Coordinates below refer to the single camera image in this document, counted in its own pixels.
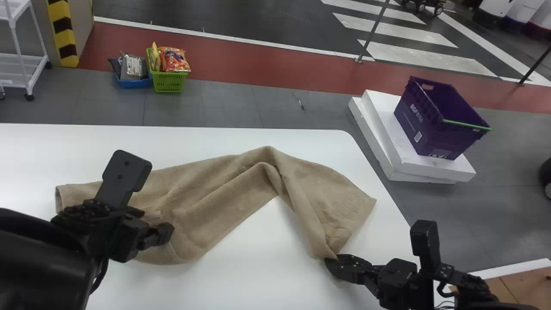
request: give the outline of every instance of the red floor stripe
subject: red floor stripe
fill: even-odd
[[[472,106],[551,114],[548,87],[518,87],[498,79],[389,63],[358,65],[349,58],[104,23],[95,23],[79,68],[110,71],[107,58],[116,57],[119,50],[145,55],[153,41],[185,49],[192,79],[355,95],[372,89],[400,95],[409,76],[417,76],[452,84]]]

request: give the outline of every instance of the purple basket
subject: purple basket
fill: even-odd
[[[456,159],[490,126],[449,84],[410,77],[394,110],[419,155]]]

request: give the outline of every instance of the snack bag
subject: snack bag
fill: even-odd
[[[151,46],[151,53],[149,54],[149,63],[151,65],[151,71],[159,72],[161,70],[161,57],[159,55],[159,49],[157,44],[153,42]]]
[[[159,50],[163,72],[191,72],[190,64],[186,61],[186,51],[165,46]]]

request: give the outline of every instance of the white crosswalk stripe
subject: white crosswalk stripe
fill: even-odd
[[[362,31],[371,31],[373,29],[373,25],[375,24],[375,22],[370,19],[363,19],[363,18],[343,15],[339,13],[333,13],[333,14],[346,28],[357,29]],[[376,33],[457,48],[455,44],[450,42],[448,39],[446,39],[443,35],[439,33],[419,30],[415,28],[408,28],[408,27],[402,27],[402,26],[397,26],[397,25],[392,25],[387,23],[380,23],[379,26],[377,27]]]
[[[365,44],[365,41],[363,40],[358,41],[362,45]],[[407,47],[394,46],[377,42],[369,43],[368,52],[376,60],[385,60],[405,63],[408,65],[497,77],[492,71],[488,70],[480,62],[472,58],[409,49]]]
[[[377,1],[384,3],[386,0],[377,0]],[[401,4],[399,4],[398,2],[396,2],[394,0],[390,0],[389,4],[392,5],[392,6],[401,6]]]
[[[334,7],[357,10],[357,11],[370,13],[370,14],[379,14],[379,12],[381,12],[380,6],[374,6],[372,4],[367,4],[367,3],[362,3],[362,2],[352,1],[352,0],[321,0],[321,2]],[[417,16],[413,15],[412,13],[403,12],[400,10],[387,8],[384,16],[390,17],[390,18],[407,20],[408,22],[414,22],[414,23],[425,25],[425,23],[422,20],[420,20]]]

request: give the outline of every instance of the orange snack bag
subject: orange snack bag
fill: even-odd
[[[161,46],[159,50],[163,72],[191,72],[190,64],[186,60],[186,51],[166,46]]]

